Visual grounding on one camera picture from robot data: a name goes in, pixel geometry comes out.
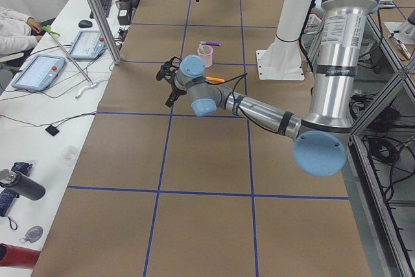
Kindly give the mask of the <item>near teach pendant tablet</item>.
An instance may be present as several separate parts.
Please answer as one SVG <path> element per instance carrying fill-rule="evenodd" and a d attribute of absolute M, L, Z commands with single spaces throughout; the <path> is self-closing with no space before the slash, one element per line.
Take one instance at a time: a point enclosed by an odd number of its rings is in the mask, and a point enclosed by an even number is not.
<path fill-rule="evenodd" d="M 64 57 L 40 54 L 29 62 L 20 76 L 12 83 L 12 87 L 42 91 L 58 76 L 65 64 Z"/>

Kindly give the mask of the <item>red bottle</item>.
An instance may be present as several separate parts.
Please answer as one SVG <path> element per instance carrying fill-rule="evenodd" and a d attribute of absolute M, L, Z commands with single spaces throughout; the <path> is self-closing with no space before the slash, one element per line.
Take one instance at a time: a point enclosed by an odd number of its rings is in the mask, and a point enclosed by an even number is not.
<path fill-rule="evenodd" d="M 2 267 L 33 269 L 38 261 L 40 253 L 39 250 L 1 243 L 0 264 Z"/>

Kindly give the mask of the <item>black computer mouse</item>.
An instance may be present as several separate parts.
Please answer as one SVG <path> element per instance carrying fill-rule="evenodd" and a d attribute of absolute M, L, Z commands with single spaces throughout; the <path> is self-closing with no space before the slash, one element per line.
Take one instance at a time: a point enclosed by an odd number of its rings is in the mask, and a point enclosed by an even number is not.
<path fill-rule="evenodd" d="M 78 22 L 78 27 L 82 28 L 82 29 L 83 28 L 90 28 L 92 26 L 93 26 L 93 23 L 90 20 L 83 19 L 83 20 L 80 20 Z"/>

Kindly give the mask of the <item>aluminium frame post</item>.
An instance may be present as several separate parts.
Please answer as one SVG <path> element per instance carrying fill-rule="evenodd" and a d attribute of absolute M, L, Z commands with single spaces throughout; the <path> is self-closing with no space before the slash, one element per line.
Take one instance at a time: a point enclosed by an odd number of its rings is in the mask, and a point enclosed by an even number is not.
<path fill-rule="evenodd" d="M 111 32 L 110 25 L 101 6 L 101 2 L 99 0 L 87 0 L 87 2 L 91 11 L 93 12 L 93 16 L 95 18 L 95 21 L 97 22 L 99 30 L 103 35 L 104 42 L 107 46 L 107 50 L 110 52 L 114 64 L 117 65 L 121 61 L 121 55 L 115 44 L 115 40 Z"/>

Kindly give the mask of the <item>purple highlighter pen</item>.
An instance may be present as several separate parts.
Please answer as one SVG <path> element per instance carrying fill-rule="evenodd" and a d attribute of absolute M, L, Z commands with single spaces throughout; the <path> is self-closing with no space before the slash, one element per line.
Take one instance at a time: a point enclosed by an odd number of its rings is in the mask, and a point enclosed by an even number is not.
<path fill-rule="evenodd" d="M 220 47 L 222 45 L 219 42 L 206 42 L 206 41 L 201 41 L 200 44 L 209 45 L 209 46 L 216 46 L 216 47 Z"/>

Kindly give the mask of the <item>round metal lid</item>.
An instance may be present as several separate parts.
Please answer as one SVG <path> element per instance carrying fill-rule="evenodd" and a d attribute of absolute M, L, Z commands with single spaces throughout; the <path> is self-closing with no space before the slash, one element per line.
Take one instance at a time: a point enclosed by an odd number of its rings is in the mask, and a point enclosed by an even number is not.
<path fill-rule="evenodd" d="M 39 225 L 29 228 L 25 234 L 25 240 L 34 243 L 38 241 L 43 235 L 43 228 Z"/>

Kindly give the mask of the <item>person in white shirt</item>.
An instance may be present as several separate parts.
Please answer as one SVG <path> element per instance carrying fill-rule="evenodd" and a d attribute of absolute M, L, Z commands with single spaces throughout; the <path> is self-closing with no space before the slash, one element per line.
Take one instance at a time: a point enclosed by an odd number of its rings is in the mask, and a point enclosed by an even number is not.
<path fill-rule="evenodd" d="M 1 7 L 1 56 L 35 48 L 43 34 L 41 24 L 31 16 Z"/>

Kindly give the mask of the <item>black water bottle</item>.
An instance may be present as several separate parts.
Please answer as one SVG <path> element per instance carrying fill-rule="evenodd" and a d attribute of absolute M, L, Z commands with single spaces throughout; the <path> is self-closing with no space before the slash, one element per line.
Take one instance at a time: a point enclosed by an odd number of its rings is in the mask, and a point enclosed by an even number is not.
<path fill-rule="evenodd" d="M 14 173 L 9 169 L 1 170 L 1 186 L 15 191 L 30 200 L 39 200 L 45 194 L 45 188 L 42 185 L 25 175 Z"/>

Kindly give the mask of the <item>black box with label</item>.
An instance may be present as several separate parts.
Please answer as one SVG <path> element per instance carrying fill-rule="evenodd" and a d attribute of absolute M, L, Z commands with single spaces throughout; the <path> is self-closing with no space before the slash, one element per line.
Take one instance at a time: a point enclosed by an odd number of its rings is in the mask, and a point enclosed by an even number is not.
<path fill-rule="evenodd" d="M 133 18 L 137 0 L 123 0 L 117 2 L 117 19 L 120 25 L 129 25 Z"/>

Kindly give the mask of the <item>teach pendant tablet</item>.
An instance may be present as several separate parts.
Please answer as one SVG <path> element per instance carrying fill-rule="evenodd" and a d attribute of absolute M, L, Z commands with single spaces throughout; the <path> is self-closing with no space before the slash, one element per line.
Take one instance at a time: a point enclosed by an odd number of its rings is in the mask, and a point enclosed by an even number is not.
<path fill-rule="evenodd" d="M 105 50 L 106 44 L 100 31 L 80 30 L 72 43 L 69 54 L 75 60 L 93 60 Z"/>
<path fill-rule="evenodd" d="M 12 83 L 12 87 L 42 91 L 58 76 L 65 64 L 64 57 L 40 54 L 29 62 L 20 76 Z"/>

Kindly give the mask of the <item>far teach pendant tablet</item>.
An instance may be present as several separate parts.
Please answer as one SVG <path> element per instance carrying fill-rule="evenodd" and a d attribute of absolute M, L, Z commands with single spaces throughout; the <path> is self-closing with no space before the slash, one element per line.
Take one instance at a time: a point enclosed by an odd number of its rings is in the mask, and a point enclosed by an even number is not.
<path fill-rule="evenodd" d="M 72 43 L 69 54 L 75 60 L 93 60 L 105 50 L 106 44 L 100 31 L 80 30 Z"/>

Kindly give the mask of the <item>pink mesh pen holder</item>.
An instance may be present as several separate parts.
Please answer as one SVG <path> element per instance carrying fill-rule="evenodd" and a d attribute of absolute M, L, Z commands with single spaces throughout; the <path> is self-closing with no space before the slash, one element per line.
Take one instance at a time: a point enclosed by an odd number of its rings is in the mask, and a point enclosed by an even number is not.
<path fill-rule="evenodd" d="M 199 50 L 199 46 L 197 49 L 198 56 L 204 61 L 206 67 L 212 66 L 213 63 L 213 48 L 209 45 L 203 45 L 204 49 L 206 50 L 207 54 L 202 54 Z"/>

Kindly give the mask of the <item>orange highlighter pen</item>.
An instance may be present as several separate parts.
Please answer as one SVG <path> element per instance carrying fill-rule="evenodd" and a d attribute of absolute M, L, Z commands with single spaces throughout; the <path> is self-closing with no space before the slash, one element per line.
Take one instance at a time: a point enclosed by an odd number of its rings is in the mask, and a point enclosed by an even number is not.
<path fill-rule="evenodd" d="M 206 79 L 209 82 L 218 82 L 218 83 L 223 83 L 225 82 L 225 80 L 223 78 L 217 78 L 217 77 L 206 77 Z"/>

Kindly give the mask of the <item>small black square device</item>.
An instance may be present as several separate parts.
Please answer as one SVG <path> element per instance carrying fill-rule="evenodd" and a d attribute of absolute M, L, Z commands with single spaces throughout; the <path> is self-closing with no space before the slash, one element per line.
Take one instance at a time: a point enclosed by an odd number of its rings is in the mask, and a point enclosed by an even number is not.
<path fill-rule="evenodd" d="M 45 131 L 48 133 L 48 134 L 50 134 L 51 136 L 55 136 L 55 135 L 57 135 L 60 131 L 59 131 L 59 129 L 57 128 L 57 127 L 55 127 L 54 125 L 48 125 L 46 128 L 45 128 Z"/>

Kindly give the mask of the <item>blue folded umbrella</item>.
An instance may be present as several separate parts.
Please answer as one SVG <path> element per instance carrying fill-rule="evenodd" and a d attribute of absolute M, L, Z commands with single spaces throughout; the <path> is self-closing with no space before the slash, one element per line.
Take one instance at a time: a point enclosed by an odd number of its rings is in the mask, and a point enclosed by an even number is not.
<path fill-rule="evenodd" d="M 20 173 L 22 175 L 28 176 L 30 174 L 30 170 L 32 169 L 32 164 L 27 162 L 15 162 L 11 171 L 14 173 Z M 15 191 L 12 191 L 8 188 L 4 188 L 1 186 L 1 217 L 6 217 L 7 213 L 14 201 L 15 198 L 19 197 L 19 194 Z"/>

